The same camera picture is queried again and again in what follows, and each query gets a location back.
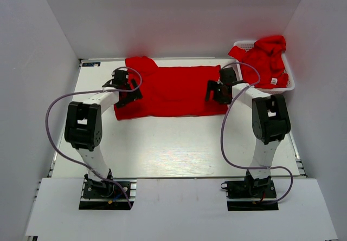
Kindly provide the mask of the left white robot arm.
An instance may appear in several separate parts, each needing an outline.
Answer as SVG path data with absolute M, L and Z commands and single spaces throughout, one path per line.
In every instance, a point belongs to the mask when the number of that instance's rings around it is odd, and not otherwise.
M 111 196 L 115 186 L 110 181 L 112 172 L 100 149 L 102 114 L 112 106 L 123 108 L 143 98 L 139 83 L 130 78 L 132 73 L 137 72 L 129 67 L 117 68 L 101 92 L 83 102 L 73 101 L 68 105 L 65 141 L 77 150 L 88 166 L 85 179 L 102 197 Z

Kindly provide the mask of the red t shirt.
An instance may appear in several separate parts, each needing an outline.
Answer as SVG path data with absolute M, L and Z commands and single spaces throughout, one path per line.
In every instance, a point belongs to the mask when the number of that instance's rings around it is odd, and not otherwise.
M 221 66 L 159 67 L 146 56 L 125 59 L 143 79 L 142 99 L 114 106 L 117 120 L 155 117 L 223 115 L 227 105 L 205 101 L 208 81 L 217 81 Z

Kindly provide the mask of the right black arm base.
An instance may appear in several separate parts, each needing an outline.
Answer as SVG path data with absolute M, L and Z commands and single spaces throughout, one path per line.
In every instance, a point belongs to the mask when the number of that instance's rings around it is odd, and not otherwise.
M 225 181 L 220 185 L 226 192 L 229 212 L 277 211 L 277 193 L 273 180 L 267 186 L 251 189 L 245 180 Z

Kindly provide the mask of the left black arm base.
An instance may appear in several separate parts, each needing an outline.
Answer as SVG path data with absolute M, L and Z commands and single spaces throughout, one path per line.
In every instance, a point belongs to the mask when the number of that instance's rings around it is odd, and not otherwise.
M 133 205 L 136 198 L 137 181 L 121 180 L 118 183 L 121 187 L 85 179 L 81 191 L 79 210 L 130 210 L 124 192 L 128 196 L 131 205 Z

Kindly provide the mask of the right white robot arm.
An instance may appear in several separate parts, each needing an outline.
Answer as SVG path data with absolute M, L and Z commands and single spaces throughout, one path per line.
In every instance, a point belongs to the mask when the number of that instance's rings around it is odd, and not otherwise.
M 227 105 L 227 111 L 222 120 L 220 146 L 224 160 L 231 166 L 246 170 L 243 188 L 251 197 L 259 196 L 271 183 L 271 168 L 275 152 L 285 136 L 291 130 L 291 122 L 285 98 L 282 94 L 269 94 L 255 88 L 258 79 L 249 84 L 238 80 L 232 67 L 224 66 L 220 70 L 218 81 L 209 80 L 205 100 L 210 99 Z M 226 157 L 224 150 L 224 129 L 233 104 L 241 101 L 252 109 L 252 130 L 256 144 L 252 162 L 249 166 L 232 163 Z

